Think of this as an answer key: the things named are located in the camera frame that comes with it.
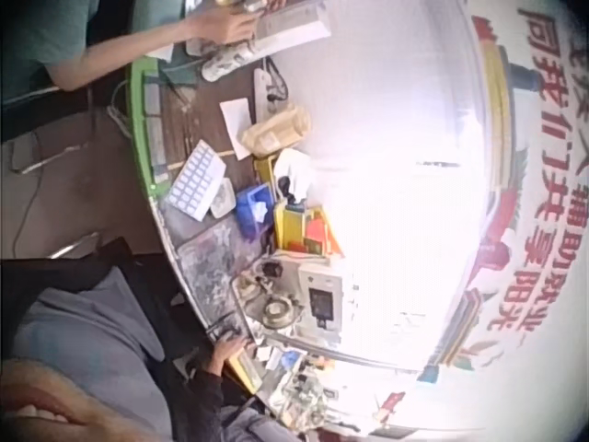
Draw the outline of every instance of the black cable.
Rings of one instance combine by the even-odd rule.
[[[283,75],[280,73],[276,63],[272,60],[271,57],[266,57],[266,64],[268,65],[268,72],[272,75],[272,78],[277,80],[276,83],[278,90],[282,92],[281,95],[268,94],[268,101],[287,101],[289,97],[289,90]]]
[[[37,135],[37,133],[35,131],[32,131],[32,133],[33,133],[33,136],[35,137],[35,145],[38,148],[39,158],[41,158],[41,149],[40,149],[39,136]],[[15,159],[15,145],[13,143],[13,145],[12,145],[12,154],[11,154],[11,158],[10,158],[10,169],[12,171],[15,171],[15,169],[14,169],[14,159]],[[29,203],[27,205],[27,208],[25,209],[25,214],[22,217],[22,221],[20,222],[20,226],[18,226],[17,234],[15,235],[15,238],[14,238],[14,240],[12,242],[12,257],[13,257],[13,259],[16,259],[17,258],[17,244],[18,244],[18,240],[20,239],[20,235],[22,234],[22,231],[25,228],[25,225],[27,224],[27,219],[29,218],[30,208],[33,206],[33,203],[35,202],[35,200],[37,199],[37,195],[39,194],[40,182],[43,179],[43,170],[44,169],[45,169],[44,166],[40,166],[39,167],[39,177],[37,178],[37,187],[35,188],[35,192],[30,197],[30,200],[29,200]]]

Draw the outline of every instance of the wire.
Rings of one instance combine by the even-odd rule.
[[[127,83],[128,80],[122,80],[112,91],[112,95],[110,96],[110,104],[107,106],[107,115],[109,115],[110,119],[115,122],[122,134],[131,139],[132,136],[131,131],[129,130],[129,118],[123,115],[114,103],[115,99],[117,98],[117,94],[121,90],[121,87],[125,86]]]
[[[268,101],[287,101],[290,95],[288,90],[288,85],[284,80],[283,75],[278,70],[276,63],[272,60],[271,57],[266,57],[266,65],[268,66],[268,72],[272,75],[272,78],[276,81],[277,85],[276,88],[282,92],[281,95],[278,94],[268,94]]]
[[[194,66],[196,64],[203,64],[205,62],[206,62],[206,59],[198,58],[196,60],[191,60],[185,64],[179,64],[178,66],[162,67],[162,68],[160,68],[160,70],[162,72],[175,72],[175,71],[180,71],[182,69],[186,69],[187,67]]]
[[[41,157],[39,136],[37,135],[37,132],[35,132],[35,131],[32,131],[32,133],[33,133],[33,136],[35,137],[35,145],[37,146],[39,157]],[[10,169],[13,171],[15,170],[14,169],[14,159],[15,159],[15,145],[13,143],[12,144],[12,154],[11,154],[11,158],[10,158]],[[45,170],[44,166],[39,167],[39,177],[37,178],[37,187],[35,188],[35,192],[30,197],[29,203],[27,204],[27,208],[25,209],[25,214],[22,217],[22,221],[20,221],[20,226],[18,226],[17,234],[15,235],[15,238],[12,241],[12,256],[14,259],[17,258],[18,240],[20,239],[20,235],[22,234],[22,232],[25,228],[25,225],[27,224],[27,219],[29,218],[30,208],[33,206],[33,203],[35,202],[35,200],[37,199],[37,195],[39,194],[40,183],[43,179],[43,171],[44,170]]]

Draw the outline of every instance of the floor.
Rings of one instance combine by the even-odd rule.
[[[78,113],[2,144],[1,256],[42,258],[92,232],[102,242],[124,237],[135,253],[161,251],[147,201],[140,187],[130,140],[104,110],[97,110],[94,139],[42,170],[18,175],[27,166],[69,145],[92,138],[88,114]],[[25,219],[27,205],[33,198]],[[15,244],[19,226],[24,222]],[[83,256],[89,241],[66,256]]]

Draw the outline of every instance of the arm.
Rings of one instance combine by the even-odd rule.
[[[74,90],[169,44],[193,38],[223,44],[251,39],[259,17],[216,8],[177,23],[104,41],[87,48],[79,57],[46,67],[57,87]]]
[[[204,370],[196,372],[191,379],[191,390],[199,397],[199,400],[194,403],[191,414],[194,427],[199,429],[198,434],[194,435],[195,440],[211,442],[223,440],[220,416],[223,406],[223,392],[221,391],[223,379],[221,375],[225,361],[231,356],[239,354],[246,341],[243,338],[219,341],[214,347],[211,362]]]

